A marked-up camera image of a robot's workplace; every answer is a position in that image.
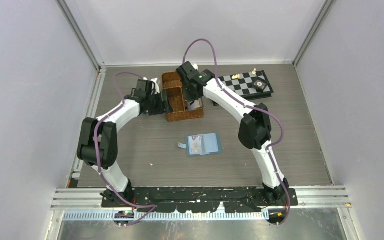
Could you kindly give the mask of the brown wicker basket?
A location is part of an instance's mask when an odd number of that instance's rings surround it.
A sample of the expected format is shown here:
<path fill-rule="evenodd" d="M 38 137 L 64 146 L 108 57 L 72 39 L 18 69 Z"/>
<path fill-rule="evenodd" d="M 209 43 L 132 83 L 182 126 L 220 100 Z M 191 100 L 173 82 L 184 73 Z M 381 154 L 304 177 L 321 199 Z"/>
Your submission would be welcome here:
<path fill-rule="evenodd" d="M 176 72 L 165 72 L 161 75 L 162 89 L 166 91 L 168 103 L 172 110 L 166 113 L 168 122 L 184 121 L 204 117 L 204 107 L 189 110 L 183 95 L 183 85 Z"/>

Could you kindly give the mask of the white portrait credit card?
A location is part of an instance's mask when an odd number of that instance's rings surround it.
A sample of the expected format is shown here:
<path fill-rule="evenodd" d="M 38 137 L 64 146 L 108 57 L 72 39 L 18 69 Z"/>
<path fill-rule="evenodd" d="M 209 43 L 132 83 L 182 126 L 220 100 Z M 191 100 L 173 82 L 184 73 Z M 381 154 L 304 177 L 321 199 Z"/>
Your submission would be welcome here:
<path fill-rule="evenodd" d="M 201 135 L 188 136 L 188 149 L 191 155 L 200 155 L 203 152 L 202 136 Z"/>

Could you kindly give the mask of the blue card holder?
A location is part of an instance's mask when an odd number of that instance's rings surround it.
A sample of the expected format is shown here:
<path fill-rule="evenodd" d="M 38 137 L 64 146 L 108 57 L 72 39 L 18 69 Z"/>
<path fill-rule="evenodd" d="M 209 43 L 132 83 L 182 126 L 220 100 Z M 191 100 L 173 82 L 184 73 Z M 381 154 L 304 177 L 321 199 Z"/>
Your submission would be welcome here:
<path fill-rule="evenodd" d="M 188 157 L 196 157 L 196 156 L 205 156 L 205 155 L 213 155 L 220 154 L 222 152 L 221 139 L 219 133 L 205 133 L 205 134 L 195 134 L 201 135 L 202 138 L 202 153 L 191 155 L 189 153 L 189 144 L 188 144 L 188 135 L 185 137 L 185 143 L 178 142 L 177 147 L 180 149 L 186 150 L 186 154 Z"/>

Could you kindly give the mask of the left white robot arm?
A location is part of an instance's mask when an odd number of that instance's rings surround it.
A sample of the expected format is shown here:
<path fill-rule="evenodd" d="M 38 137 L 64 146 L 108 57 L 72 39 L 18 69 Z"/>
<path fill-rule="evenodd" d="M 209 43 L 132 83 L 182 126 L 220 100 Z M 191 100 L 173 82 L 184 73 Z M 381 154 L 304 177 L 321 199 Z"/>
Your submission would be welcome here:
<path fill-rule="evenodd" d="M 97 118 L 83 120 L 76 154 L 105 182 L 103 197 L 121 207 L 128 207 L 134 199 L 132 182 L 117 162 L 118 132 L 142 114 L 161 115 L 170 109 L 168 94 L 161 89 L 160 80 L 143 78 L 115 108 Z"/>

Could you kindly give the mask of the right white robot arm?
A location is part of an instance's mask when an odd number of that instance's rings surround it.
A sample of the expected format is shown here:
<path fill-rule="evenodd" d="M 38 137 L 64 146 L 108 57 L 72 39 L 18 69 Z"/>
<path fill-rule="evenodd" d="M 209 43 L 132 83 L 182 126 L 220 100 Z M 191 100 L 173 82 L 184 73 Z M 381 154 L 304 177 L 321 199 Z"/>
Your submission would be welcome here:
<path fill-rule="evenodd" d="M 262 175 L 265 198 L 271 205 L 279 205 L 289 196 L 289 185 L 274 155 L 271 120 L 277 118 L 266 105 L 256 105 L 221 83 L 209 70 L 199 71 L 189 61 L 176 69 L 183 87 L 183 96 L 189 101 L 208 98 L 221 106 L 239 123 L 238 139 L 251 150 Z"/>

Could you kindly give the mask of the cards in basket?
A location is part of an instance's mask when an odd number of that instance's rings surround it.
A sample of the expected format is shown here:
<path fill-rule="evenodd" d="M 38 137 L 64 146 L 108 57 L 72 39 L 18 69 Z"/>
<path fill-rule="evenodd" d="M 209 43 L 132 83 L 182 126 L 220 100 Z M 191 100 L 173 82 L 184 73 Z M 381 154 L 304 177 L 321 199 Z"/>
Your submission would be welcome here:
<path fill-rule="evenodd" d="M 203 103 L 201 99 L 190 101 L 187 103 L 186 110 L 187 111 L 193 111 L 198 110 L 203 107 Z"/>

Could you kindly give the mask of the cream chess piece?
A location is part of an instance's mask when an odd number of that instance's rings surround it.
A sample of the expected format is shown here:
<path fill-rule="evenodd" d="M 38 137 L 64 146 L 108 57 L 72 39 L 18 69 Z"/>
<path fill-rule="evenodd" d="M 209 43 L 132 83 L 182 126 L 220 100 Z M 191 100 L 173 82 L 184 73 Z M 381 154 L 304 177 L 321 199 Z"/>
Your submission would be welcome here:
<path fill-rule="evenodd" d="M 231 76 L 231 79 L 232 80 L 236 80 L 236 79 L 239 79 L 240 78 L 240 75 L 239 74 L 236 74 L 236 75 L 232 75 Z"/>

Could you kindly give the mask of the black white chessboard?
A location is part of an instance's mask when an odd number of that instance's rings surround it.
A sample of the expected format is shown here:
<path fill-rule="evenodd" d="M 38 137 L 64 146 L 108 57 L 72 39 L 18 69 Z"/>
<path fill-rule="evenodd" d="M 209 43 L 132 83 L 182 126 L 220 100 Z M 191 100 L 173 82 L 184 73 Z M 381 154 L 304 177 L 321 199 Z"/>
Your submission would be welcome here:
<path fill-rule="evenodd" d="M 219 77 L 219 80 L 230 90 L 248 101 L 270 98 L 274 93 L 274 90 L 264 70 L 256 70 L 256 74 L 252 74 L 252 72 L 245 72 L 240 73 L 239 75 L 239 79 L 231 79 L 231 76 L 233 75 L 225 75 Z M 268 82 L 269 91 L 266 90 L 261 92 L 254 89 L 253 82 L 257 79 L 266 80 Z"/>

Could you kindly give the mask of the black square box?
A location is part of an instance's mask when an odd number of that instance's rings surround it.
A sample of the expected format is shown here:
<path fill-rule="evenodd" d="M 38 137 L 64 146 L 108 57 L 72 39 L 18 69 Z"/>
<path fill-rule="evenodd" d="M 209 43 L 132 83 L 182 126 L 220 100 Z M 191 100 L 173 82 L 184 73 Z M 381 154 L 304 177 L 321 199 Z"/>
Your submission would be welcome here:
<path fill-rule="evenodd" d="M 252 84 L 252 87 L 254 89 L 256 89 L 257 91 L 260 91 L 260 92 L 264 92 L 264 91 L 269 91 L 270 88 L 269 88 L 269 83 L 264 80 L 264 79 L 256 79 L 253 84 Z"/>

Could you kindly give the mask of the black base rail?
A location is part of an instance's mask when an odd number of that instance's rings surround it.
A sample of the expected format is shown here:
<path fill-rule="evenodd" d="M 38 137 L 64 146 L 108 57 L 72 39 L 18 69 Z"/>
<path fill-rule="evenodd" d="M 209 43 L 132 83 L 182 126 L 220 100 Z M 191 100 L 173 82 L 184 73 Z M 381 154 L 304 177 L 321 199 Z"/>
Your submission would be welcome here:
<path fill-rule="evenodd" d="M 101 192 L 103 208 L 124 208 L 130 204 L 141 205 L 137 211 L 171 214 L 214 213 L 224 209 L 226 213 L 256 213 L 266 207 L 284 208 L 288 205 L 285 195 L 276 198 L 266 189 L 245 187 L 136 187 L 130 190 L 125 203 L 113 192 Z"/>

